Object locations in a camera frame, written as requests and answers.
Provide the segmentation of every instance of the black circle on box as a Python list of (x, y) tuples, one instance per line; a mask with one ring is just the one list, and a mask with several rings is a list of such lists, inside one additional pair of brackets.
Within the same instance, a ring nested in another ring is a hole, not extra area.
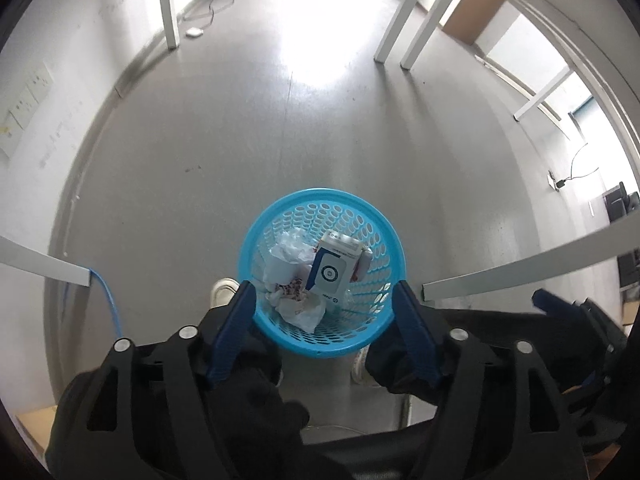
[(320, 271), (322, 277), (328, 282), (334, 282), (338, 279), (338, 270), (331, 265), (324, 266)]

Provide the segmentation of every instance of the blue gripper pad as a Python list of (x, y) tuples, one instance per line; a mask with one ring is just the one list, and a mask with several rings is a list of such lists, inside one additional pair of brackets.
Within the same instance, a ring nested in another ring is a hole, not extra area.
[(231, 311), (211, 345), (211, 360), (207, 369), (207, 380), (211, 386), (229, 377), (244, 342), (244, 335), (254, 318), (255, 301), (255, 287), (245, 280), (229, 303)]
[(428, 307), (418, 302), (404, 280), (396, 283), (391, 297), (396, 323), (414, 364), (414, 373), (432, 388), (436, 388), (442, 380), (438, 346), (417, 310)]

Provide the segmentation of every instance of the gray floor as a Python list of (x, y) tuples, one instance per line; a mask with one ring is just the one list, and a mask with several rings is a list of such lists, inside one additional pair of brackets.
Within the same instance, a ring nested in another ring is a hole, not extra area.
[[(540, 150), (557, 152), (562, 133), (538, 110), (516, 124), (524, 98), (440, 31), (403, 72), (420, 10), (386, 65), (373, 63), (398, 1), (236, 0), (113, 111), (65, 253), (103, 273), (136, 343), (198, 322), (212, 282), (235, 275), (252, 221), (306, 187), (344, 189), (379, 208), (416, 291), (557, 244), (534, 209), (567, 215), (566, 199), (540, 187)], [(563, 150), (558, 164), (568, 167)], [(569, 239), (579, 234), (571, 225), (561, 228)], [(478, 305), (527, 310), (531, 290)], [(113, 330), (98, 289), (65, 319), (74, 327), (61, 357), (68, 380), (100, 363)], [(394, 428), (399, 400), (350, 385), (349, 365), (288, 354), (283, 393), (310, 407), (313, 424)]]

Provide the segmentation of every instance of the white metal leg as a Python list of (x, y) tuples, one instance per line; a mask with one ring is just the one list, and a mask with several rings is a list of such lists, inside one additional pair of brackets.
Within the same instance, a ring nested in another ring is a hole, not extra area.
[(422, 22), (422, 26), (414, 36), (414, 40), (411, 42), (411, 45), (409, 45), (409, 49), (400, 62), (402, 68), (411, 70), (415, 60), (418, 59), (422, 49), (427, 44), (433, 31), (436, 30), (442, 15), (446, 12), (452, 1), (453, 0), (436, 0), (433, 3), (433, 7), (431, 7), (427, 17)]
[(382, 37), (378, 49), (373, 56), (373, 60), (378, 63), (384, 63), (391, 52), (391, 48), (398, 39), (406, 20), (409, 18), (411, 11), (414, 10), (418, 0), (401, 0), (396, 13), (389, 22), (385, 35)]
[(160, 0), (160, 11), (162, 12), (166, 46), (169, 50), (178, 48), (178, 45), (180, 45), (180, 35), (178, 34), (178, 21), (175, 14), (174, 0)]
[(640, 211), (550, 251), (473, 274), (427, 283), (425, 300), (457, 298), (541, 282), (592, 266), (640, 247)]
[(567, 78), (574, 73), (574, 69), (571, 66), (565, 66), (556, 76), (549, 81), (540, 92), (535, 94), (529, 101), (516, 113), (514, 113), (513, 117), (516, 121), (519, 121), (520, 118), (529, 110), (534, 107), (537, 107), (541, 102), (543, 102), (547, 97), (549, 97), (562, 83), (564, 83)]
[(33, 251), (3, 236), (0, 236), (0, 263), (46, 278), (84, 286), (89, 286), (91, 278), (89, 269)]

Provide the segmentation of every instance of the blue cable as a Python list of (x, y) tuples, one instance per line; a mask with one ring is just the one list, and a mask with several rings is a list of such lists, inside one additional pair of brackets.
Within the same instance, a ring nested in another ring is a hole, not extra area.
[(122, 325), (120, 324), (120, 315), (118, 314), (116, 302), (113, 299), (113, 294), (109, 289), (109, 285), (107, 285), (107, 282), (104, 281), (104, 278), (100, 274), (98, 274), (98, 272), (96, 272), (95, 270), (89, 269), (89, 272), (91, 273), (92, 277), (95, 276), (98, 279), (98, 281), (102, 285), (102, 288), (104, 289), (104, 293), (107, 296), (107, 301), (109, 302), (109, 310), (111, 311), (111, 319), (113, 320), (113, 326), (116, 329), (116, 336), (118, 339), (120, 339), (123, 337)]

